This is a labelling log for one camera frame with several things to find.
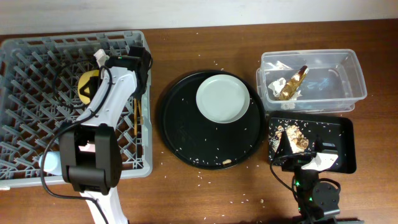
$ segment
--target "black tray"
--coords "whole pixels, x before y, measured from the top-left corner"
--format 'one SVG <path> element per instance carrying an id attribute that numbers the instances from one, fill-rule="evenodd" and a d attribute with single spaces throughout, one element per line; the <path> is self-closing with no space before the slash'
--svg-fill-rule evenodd
<path id="1" fill-rule="evenodd" d="M 265 112 L 256 91 L 240 79 L 249 90 L 251 102 L 239 120 L 220 124 L 206 119 L 196 104 L 200 84 L 213 75 L 231 75 L 209 70 L 189 75 L 165 95 L 159 110 L 160 133 L 165 145 L 182 161 L 202 169 L 224 169 L 247 159 L 263 142 Z M 230 164 L 223 161 L 231 159 Z"/>
<path id="2" fill-rule="evenodd" d="M 272 112 L 268 122 L 269 161 L 271 161 L 275 155 L 272 149 L 271 138 L 275 136 L 275 132 L 279 125 L 284 128 L 289 125 L 299 126 L 300 131 L 310 141 L 305 151 L 313 150 L 312 143 L 315 142 L 317 134 L 325 142 L 334 144 L 338 150 L 338 158 L 328 171 L 346 174 L 355 172 L 354 127 L 353 123 L 348 118 L 282 111 Z"/>

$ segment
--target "white backdrop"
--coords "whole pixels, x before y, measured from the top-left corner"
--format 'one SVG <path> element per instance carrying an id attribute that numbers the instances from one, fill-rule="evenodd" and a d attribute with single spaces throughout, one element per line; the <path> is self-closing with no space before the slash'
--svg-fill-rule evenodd
<path id="1" fill-rule="evenodd" d="M 398 0 L 0 0 L 0 34 L 398 17 Z"/>

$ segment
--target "white plate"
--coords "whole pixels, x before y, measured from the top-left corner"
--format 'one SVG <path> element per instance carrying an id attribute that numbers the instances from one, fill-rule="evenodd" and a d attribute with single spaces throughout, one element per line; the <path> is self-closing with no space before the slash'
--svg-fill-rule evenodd
<path id="1" fill-rule="evenodd" d="M 210 121 L 230 123 L 241 118 L 249 108 L 246 86 L 231 75 L 213 75 L 197 91 L 199 111 Z"/>

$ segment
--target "gray plastic crate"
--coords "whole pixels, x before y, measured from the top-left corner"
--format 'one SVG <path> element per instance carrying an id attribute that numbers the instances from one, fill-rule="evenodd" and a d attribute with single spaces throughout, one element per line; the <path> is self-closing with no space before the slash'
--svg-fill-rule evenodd
<path id="1" fill-rule="evenodd" d="M 91 57 L 104 49 L 108 55 L 127 55 L 129 47 L 148 44 L 141 31 L 105 32 L 9 39 L 0 48 L 0 187 L 41 185 L 39 156 L 64 121 L 74 120 L 83 110 L 58 106 L 51 82 L 64 64 Z M 76 90 L 81 74 L 93 68 L 79 63 L 61 74 L 60 96 L 79 103 Z M 139 134 L 134 132 L 133 99 L 126 103 L 116 136 L 123 159 L 122 179 L 146 177 L 152 172 L 152 125 L 150 84 L 142 96 L 143 120 L 138 116 Z M 58 141 L 53 147 L 58 150 Z M 48 184 L 64 183 L 60 176 L 47 176 Z"/>

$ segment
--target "wooden tabletop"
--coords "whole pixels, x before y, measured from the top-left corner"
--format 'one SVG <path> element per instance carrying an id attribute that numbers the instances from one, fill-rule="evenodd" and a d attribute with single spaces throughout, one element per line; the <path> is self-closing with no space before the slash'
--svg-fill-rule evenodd
<path id="1" fill-rule="evenodd" d="M 255 86 L 262 53 L 305 49 L 353 49 L 368 89 L 368 97 L 357 102 L 354 111 L 343 113 L 354 123 L 357 171 L 320 175 L 342 186 L 338 217 L 397 223 L 398 20 L 143 32 L 155 58 L 151 89 L 154 169 L 146 178 L 121 180 L 118 185 L 123 212 L 130 223 L 267 223 L 299 215 L 291 192 L 269 170 L 266 142 L 238 166 L 200 170 L 178 160 L 165 147 L 154 117 L 159 96 L 183 74 L 223 68 Z M 11 37 L 18 36 L 0 36 L 0 40 Z M 291 180 L 292 173 L 276 169 L 284 181 Z M 51 188 L 78 195 L 68 184 Z M 86 202 L 53 198 L 42 187 L 0 192 L 0 220 L 93 223 Z"/>

